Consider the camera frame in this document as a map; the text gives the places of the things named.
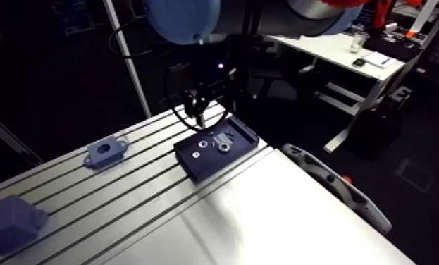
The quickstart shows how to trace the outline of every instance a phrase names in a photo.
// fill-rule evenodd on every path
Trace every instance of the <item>desk leg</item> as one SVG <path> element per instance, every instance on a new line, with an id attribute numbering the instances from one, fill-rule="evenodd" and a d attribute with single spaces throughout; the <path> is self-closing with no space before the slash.
<path id="1" fill-rule="evenodd" d="M 362 111 L 372 107 L 376 103 L 378 96 L 381 94 L 381 92 L 383 91 L 383 89 L 387 85 L 389 79 L 387 79 L 386 81 L 377 82 L 372 87 L 372 90 L 369 92 L 369 94 L 367 95 L 365 100 L 362 102 L 358 112 L 356 113 L 354 118 L 352 118 L 349 125 L 324 146 L 324 149 L 328 153 L 333 152 L 336 148 L 338 148 L 347 139 L 347 136 L 349 136 L 349 131 L 351 130 L 354 123 L 356 122 L 357 117 L 359 117 L 359 114 Z"/>

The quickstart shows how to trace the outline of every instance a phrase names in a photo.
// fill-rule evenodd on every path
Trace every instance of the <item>bolt hole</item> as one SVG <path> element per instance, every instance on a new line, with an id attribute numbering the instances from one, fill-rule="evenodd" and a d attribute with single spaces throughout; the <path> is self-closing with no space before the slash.
<path id="1" fill-rule="evenodd" d="M 111 149 L 111 146 L 109 144 L 103 144 L 102 146 L 97 148 L 97 152 L 100 154 L 103 154 Z"/>

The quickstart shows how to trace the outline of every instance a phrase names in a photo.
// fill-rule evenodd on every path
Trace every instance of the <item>metal pole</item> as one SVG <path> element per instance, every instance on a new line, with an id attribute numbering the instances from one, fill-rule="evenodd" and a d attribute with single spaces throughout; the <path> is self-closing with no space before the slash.
<path id="1" fill-rule="evenodd" d="M 120 27 L 119 19 L 117 19 L 116 10 L 114 9 L 114 5 L 112 4 L 112 0 L 103 0 L 104 7 L 106 8 L 107 14 L 109 16 L 109 20 L 111 21 L 112 28 L 115 30 Z M 120 31 L 117 35 L 117 41 L 120 46 L 120 51 L 123 55 L 129 56 L 130 51 L 127 46 L 127 42 L 125 41 L 124 34 Z M 147 103 L 147 99 L 145 98 L 144 90 L 142 89 L 142 85 L 140 84 L 139 77 L 137 75 L 137 71 L 135 70 L 135 65 L 132 59 L 125 59 L 125 64 L 127 65 L 127 69 L 129 70 L 130 79 L 132 79 L 132 83 L 134 84 L 135 91 L 137 92 L 137 96 L 139 97 L 140 103 L 144 110 L 145 116 L 150 118 L 152 114 L 150 113 L 149 104 Z"/>
<path id="2" fill-rule="evenodd" d="M 0 139 L 23 158 L 27 159 L 32 165 L 38 166 L 43 163 L 43 161 L 32 150 L 30 150 L 30 148 L 23 144 L 23 142 L 2 125 L 2 123 L 0 123 Z"/>

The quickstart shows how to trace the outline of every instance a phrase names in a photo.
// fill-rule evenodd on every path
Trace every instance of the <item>black chair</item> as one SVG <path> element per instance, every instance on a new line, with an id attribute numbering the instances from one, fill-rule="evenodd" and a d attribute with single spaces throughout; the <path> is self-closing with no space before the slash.
<path id="1" fill-rule="evenodd" d="M 264 82 L 259 91 L 258 98 L 266 98 L 268 91 L 272 87 L 273 81 L 284 78 L 280 59 L 275 54 L 267 52 L 268 48 L 273 47 L 273 42 L 267 42 L 262 39 L 255 39 L 252 42 L 252 69 L 251 77 L 254 79 L 263 79 Z"/>

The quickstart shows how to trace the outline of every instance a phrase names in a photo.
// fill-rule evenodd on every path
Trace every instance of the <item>aluminum profile table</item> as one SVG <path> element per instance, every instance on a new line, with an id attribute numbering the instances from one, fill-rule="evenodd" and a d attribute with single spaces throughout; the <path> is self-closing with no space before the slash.
<path id="1" fill-rule="evenodd" d="M 1 183 L 49 221 L 0 264 L 412 264 L 263 140 L 194 184 L 173 152 L 193 134 L 167 111 L 116 133 L 129 148 L 103 170 L 83 147 Z"/>

